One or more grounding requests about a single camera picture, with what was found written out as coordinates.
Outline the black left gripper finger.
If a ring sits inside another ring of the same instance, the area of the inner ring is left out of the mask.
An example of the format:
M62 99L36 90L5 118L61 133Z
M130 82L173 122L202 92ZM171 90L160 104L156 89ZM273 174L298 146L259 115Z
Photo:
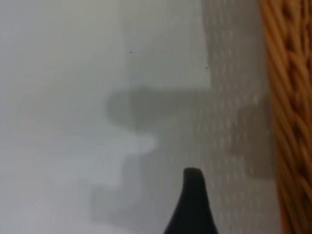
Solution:
M198 168L183 171L182 191L166 234L217 234L205 178Z

